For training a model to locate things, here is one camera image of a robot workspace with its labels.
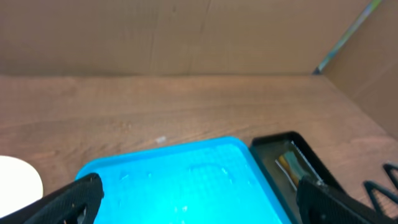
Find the green yellow sponge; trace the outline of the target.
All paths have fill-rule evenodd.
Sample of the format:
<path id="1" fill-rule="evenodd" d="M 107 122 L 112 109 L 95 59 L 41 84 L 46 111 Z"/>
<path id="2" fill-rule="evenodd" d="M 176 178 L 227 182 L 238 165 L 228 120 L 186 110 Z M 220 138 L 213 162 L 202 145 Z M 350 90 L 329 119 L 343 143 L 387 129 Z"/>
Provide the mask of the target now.
<path id="1" fill-rule="evenodd" d="M 275 162 L 286 174 L 289 182 L 296 190 L 302 177 L 309 173 L 300 165 L 297 157 L 292 151 L 280 155 Z"/>

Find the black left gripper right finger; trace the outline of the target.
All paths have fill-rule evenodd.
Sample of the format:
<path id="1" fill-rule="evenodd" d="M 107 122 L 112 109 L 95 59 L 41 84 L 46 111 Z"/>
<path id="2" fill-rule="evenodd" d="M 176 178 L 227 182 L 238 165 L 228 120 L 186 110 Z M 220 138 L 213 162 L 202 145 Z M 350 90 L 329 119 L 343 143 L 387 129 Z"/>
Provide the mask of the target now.
<path id="1" fill-rule="evenodd" d="M 349 195 L 308 176 L 298 183 L 297 205 L 304 224 L 394 224 Z"/>

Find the pink plate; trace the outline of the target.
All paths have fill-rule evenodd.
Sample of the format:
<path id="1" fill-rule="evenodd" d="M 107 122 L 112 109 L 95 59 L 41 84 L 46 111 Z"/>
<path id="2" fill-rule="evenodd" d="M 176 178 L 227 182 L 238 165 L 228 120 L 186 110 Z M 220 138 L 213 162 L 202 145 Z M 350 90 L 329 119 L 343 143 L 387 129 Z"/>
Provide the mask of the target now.
<path id="1" fill-rule="evenodd" d="M 1 156 L 1 218 L 14 213 L 44 195 L 36 169 L 21 159 Z"/>

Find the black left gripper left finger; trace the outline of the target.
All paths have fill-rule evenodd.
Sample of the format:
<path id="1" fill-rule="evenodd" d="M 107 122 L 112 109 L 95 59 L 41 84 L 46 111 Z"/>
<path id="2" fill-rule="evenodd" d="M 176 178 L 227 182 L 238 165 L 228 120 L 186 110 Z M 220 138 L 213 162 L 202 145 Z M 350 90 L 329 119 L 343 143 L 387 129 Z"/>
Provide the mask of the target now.
<path id="1" fill-rule="evenodd" d="M 104 197 L 103 183 L 90 173 L 1 218 L 1 224 L 93 224 Z"/>

